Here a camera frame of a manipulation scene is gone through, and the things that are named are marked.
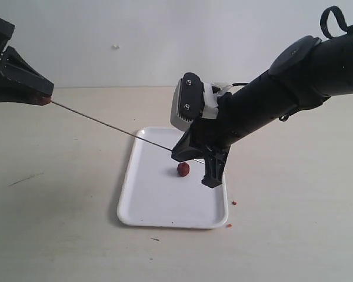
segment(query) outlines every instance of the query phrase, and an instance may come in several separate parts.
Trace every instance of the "robot end effector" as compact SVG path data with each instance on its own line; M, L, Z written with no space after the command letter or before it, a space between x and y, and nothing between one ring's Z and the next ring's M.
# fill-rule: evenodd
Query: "robot end effector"
M333 38L328 32L330 12L345 35ZM329 40L301 38L234 94L186 73L171 110L171 123L185 133L171 157L179 162L204 159L202 183L213 188L222 184L233 143L277 118L286 121L301 110L321 106L331 96L353 93L353 25L347 26L337 6L324 11L320 24Z
M0 18L0 102L49 104L54 84L32 69L13 47L4 50L14 29Z

